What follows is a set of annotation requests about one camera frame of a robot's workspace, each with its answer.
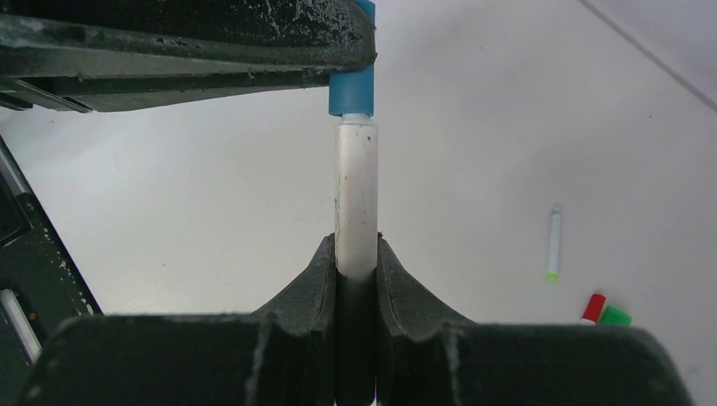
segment green marker cap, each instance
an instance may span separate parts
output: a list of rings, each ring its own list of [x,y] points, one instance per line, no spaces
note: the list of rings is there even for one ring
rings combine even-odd
[[[603,315],[598,320],[598,324],[608,326],[630,326],[631,323],[632,317],[630,315],[613,306],[605,307]]]

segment white background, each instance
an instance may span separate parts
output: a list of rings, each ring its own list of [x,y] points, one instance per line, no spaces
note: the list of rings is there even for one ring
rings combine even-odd
[[[714,100],[717,6],[672,3],[597,5]],[[378,6],[379,224],[403,265],[476,321],[576,322],[601,290],[717,404],[715,111],[576,0]],[[0,112],[0,132],[106,313],[246,312],[333,229],[326,93]]]

